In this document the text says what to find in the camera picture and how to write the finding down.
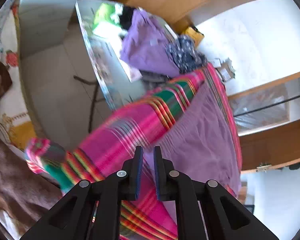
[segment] brown cloth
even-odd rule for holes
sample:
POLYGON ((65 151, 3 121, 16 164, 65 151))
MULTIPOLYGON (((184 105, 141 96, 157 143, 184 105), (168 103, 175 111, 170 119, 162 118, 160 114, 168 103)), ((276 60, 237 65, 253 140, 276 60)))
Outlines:
MULTIPOLYGON (((0 97, 7 91, 0 75, 0 97)), ((60 198, 61 191, 28 169, 0 140, 0 209, 15 220, 18 233, 23 235, 60 198)))

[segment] tiled floor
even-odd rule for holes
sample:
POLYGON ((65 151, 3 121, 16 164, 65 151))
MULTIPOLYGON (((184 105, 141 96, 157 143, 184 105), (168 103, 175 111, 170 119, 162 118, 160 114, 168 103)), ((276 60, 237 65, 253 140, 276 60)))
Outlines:
MULTIPOLYGON (((95 74, 79 25, 68 29, 63 44, 21 59, 21 67, 25 87, 48 138, 71 150, 88 135, 94 90, 94 86, 74 80, 73 75, 93 81, 95 74)), ((93 129, 110 114, 105 101, 96 103, 93 129)))

